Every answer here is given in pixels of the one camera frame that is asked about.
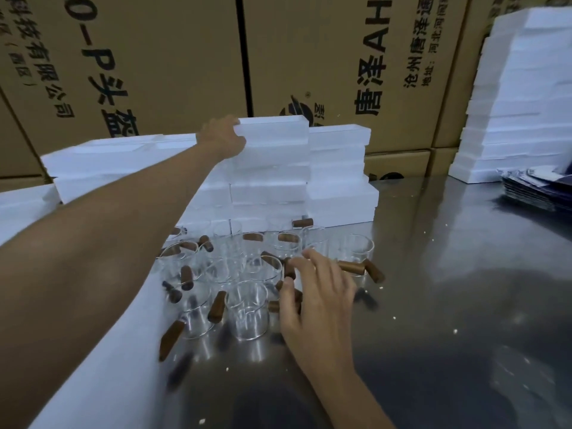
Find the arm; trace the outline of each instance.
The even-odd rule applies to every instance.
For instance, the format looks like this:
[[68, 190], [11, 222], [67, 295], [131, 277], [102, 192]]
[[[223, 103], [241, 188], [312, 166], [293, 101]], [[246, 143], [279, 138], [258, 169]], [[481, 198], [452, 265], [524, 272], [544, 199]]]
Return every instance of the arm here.
[[30, 424], [123, 314], [189, 201], [238, 154], [232, 116], [197, 145], [61, 207], [0, 247], [0, 414]]
[[354, 370], [351, 312], [356, 285], [334, 261], [306, 250], [291, 259], [304, 286], [301, 317], [294, 282], [280, 291], [280, 329], [336, 429], [394, 429]]

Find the finger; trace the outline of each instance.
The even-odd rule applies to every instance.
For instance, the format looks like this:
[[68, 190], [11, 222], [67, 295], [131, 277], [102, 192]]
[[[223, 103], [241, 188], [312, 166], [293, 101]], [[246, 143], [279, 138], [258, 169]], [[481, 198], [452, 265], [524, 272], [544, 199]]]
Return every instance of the finger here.
[[346, 302], [351, 306], [354, 303], [354, 297], [358, 287], [356, 286], [354, 278], [348, 272], [342, 271], [341, 276], [345, 284], [344, 295]]
[[304, 292], [304, 300], [312, 301], [318, 297], [318, 276], [316, 275], [316, 268], [310, 260], [303, 257], [293, 257], [288, 263], [296, 268], [300, 273], [300, 281], [302, 282], [302, 291]]
[[322, 256], [313, 248], [308, 248], [302, 252], [302, 256], [310, 259], [316, 268], [318, 275], [318, 288], [322, 292], [333, 292], [332, 270], [329, 266], [330, 260]]
[[332, 259], [328, 260], [329, 260], [329, 268], [332, 273], [333, 290], [336, 293], [342, 294], [346, 288], [346, 285], [344, 283], [344, 278], [342, 275], [343, 271], [338, 266], [338, 262]]
[[300, 317], [296, 309], [294, 296], [294, 281], [290, 277], [284, 279], [284, 284], [280, 290], [280, 331], [287, 336], [296, 333], [300, 329]]

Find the person's right hand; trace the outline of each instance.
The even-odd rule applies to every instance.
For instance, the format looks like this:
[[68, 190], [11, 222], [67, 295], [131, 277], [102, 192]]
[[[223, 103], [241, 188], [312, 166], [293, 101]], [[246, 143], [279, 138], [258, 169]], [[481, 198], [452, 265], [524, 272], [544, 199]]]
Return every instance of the person's right hand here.
[[243, 136], [237, 136], [234, 126], [240, 121], [233, 115], [222, 119], [211, 119], [205, 123], [197, 134], [197, 144], [212, 147], [219, 161], [238, 155], [246, 145]]
[[351, 314], [356, 285], [337, 262], [305, 250], [304, 258], [289, 262], [301, 275], [302, 314], [294, 301], [294, 282], [284, 280], [280, 291], [280, 329], [296, 362], [316, 388], [331, 379], [354, 374]]

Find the brown cardboard box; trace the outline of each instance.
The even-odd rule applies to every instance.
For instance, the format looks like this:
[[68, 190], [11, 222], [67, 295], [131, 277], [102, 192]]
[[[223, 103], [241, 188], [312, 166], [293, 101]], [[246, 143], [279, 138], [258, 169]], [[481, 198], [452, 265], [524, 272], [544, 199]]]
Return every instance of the brown cardboard box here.
[[235, 0], [0, 0], [0, 85], [40, 155], [246, 116]]
[[45, 185], [43, 177], [14, 177], [0, 179], [0, 193], [5, 191], [19, 190], [21, 188], [31, 188], [33, 186]]
[[363, 172], [375, 174], [377, 180], [403, 177], [425, 176], [429, 151], [419, 150], [402, 153], [375, 153], [366, 155]]
[[254, 115], [368, 126], [368, 153], [429, 148], [466, 3], [244, 0]]
[[41, 174], [42, 168], [24, 134], [0, 97], [0, 177]]
[[439, 125], [433, 147], [457, 147], [467, 121], [476, 68], [479, 64], [484, 38], [490, 33], [494, 19], [533, 6], [566, 6], [570, 0], [471, 0], [461, 32], [447, 92], [441, 108]]
[[449, 173], [449, 167], [453, 163], [455, 154], [459, 149], [456, 147], [443, 147], [431, 149], [431, 157], [427, 165], [425, 176], [440, 176]]

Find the stainless steel tabletop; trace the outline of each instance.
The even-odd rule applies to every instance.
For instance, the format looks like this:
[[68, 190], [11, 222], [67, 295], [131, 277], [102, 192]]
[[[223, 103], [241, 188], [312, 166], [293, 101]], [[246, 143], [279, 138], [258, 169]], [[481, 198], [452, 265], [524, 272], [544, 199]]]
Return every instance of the stainless steel tabletop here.
[[[499, 184], [374, 185], [375, 221], [331, 231], [373, 235], [386, 280], [355, 303], [354, 356], [397, 428], [572, 427], [572, 223]], [[258, 340], [177, 344], [165, 428], [328, 427], [271, 317]]]

